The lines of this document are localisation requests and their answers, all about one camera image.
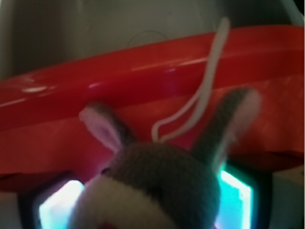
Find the plush toy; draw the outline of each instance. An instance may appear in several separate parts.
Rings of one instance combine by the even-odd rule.
[[[138,142],[109,107],[89,104],[80,118],[115,157],[86,184],[68,228],[213,228],[220,203],[217,174],[228,147],[256,116],[259,101],[252,89],[229,92],[190,152]]]

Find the glowing screen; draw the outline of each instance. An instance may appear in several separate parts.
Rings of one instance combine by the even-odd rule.
[[[250,229],[253,190],[236,177],[221,171],[221,203],[215,226],[218,229]]]
[[[53,193],[39,207],[39,216],[43,229],[65,229],[71,210],[84,185],[77,180],[71,180],[61,189]]]

